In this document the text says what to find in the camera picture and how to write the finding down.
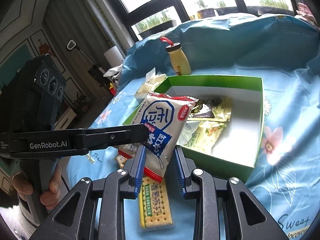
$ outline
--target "red straw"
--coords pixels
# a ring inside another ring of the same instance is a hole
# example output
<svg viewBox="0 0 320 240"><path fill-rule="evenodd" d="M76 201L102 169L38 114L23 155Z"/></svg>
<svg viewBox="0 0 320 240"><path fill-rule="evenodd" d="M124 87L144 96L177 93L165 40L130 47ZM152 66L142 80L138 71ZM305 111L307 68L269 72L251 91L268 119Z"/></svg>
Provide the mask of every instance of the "red straw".
<svg viewBox="0 0 320 240"><path fill-rule="evenodd" d="M170 46L174 46L173 42L166 37L161 37L160 40L169 43Z"/></svg>

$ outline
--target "painting on wall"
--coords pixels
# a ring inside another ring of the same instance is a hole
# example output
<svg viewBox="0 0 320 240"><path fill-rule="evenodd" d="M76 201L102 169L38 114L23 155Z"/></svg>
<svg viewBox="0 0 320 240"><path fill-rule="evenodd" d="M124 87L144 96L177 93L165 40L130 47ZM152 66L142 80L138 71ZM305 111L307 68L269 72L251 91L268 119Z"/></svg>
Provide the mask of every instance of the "painting on wall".
<svg viewBox="0 0 320 240"><path fill-rule="evenodd" d="M24 67L26 61L35 53L28 39L25 39L0 62L0 90L3 90L15 75Z"/></svg>
<svg viewBox="0 0 320 240"><path fill-rule="evenodd" d="M56 53L52 49L52 46L50 45L43 30L39 30L36 33L32 34L30 36L30 39L32 41L33 46L37 50L38 55L43 55L47 53L50 54L61 73L65 72L64 66L62 65L60 59L57 57Z"/></svg>

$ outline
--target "green box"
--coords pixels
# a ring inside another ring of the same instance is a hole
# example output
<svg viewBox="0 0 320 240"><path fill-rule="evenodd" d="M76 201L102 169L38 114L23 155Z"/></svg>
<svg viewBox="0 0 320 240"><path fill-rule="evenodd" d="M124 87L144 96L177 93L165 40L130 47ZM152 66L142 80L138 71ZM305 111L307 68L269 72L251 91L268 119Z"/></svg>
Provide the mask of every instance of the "green box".
<svg viewBox="0 0 320 240"><path fill-rule="evenodd" d="M228 96L233 99L230 121L223 129L211 154L183 147L185 157L211 175L243 182L255 167L264 123L263 82L260 77L232 75L192 75L167 77L155 90L169 96L198 99ZM137 109L125 120L131 124Z"/></svg>

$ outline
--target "curtain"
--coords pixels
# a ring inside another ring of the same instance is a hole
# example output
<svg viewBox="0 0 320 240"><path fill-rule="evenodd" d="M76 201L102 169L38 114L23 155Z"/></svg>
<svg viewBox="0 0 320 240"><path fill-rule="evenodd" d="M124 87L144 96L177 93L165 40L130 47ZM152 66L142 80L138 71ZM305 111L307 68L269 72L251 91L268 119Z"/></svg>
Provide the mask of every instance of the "curtain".
<svg viewBox="0 0 320 240"><path fill-rule="evenodd" d="M112 47L111 42L84 0L50 0L43 28L66 68L89 98L97 100L105 96L111 97L88 73L92 67L90 61L76 49L66 50L69 39L73 39L94 63L98 63L104 70L110 68L103 53Z"/></svg>

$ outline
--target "pink flower print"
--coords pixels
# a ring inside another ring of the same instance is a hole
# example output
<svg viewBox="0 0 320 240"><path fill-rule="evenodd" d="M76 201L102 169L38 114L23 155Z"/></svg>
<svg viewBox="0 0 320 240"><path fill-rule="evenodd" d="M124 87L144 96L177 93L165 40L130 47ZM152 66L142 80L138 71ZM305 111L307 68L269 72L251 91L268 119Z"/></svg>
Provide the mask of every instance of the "pink flower print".
<svg viewBox="0 0 320 240"><path fill-rule="evenodd" d="M267 138L263 137L261 140L261 148L264 148L262 153L267 154L269 164L277 165L281 158L279 146L283 140L283 129L278 127L271 132L270 127L265 126L263 132Z"/></svg>
<svg viewBox="0 0 320 240"><path fill-rule="evenodd" d="M100 116L99 116L100 119L98 120L98 124L101 123L102 121L105 121L110 113L111 113L111 110L109 110L109 109L107 108L105 112L103 112L102 114L100 114Z"/></svg>

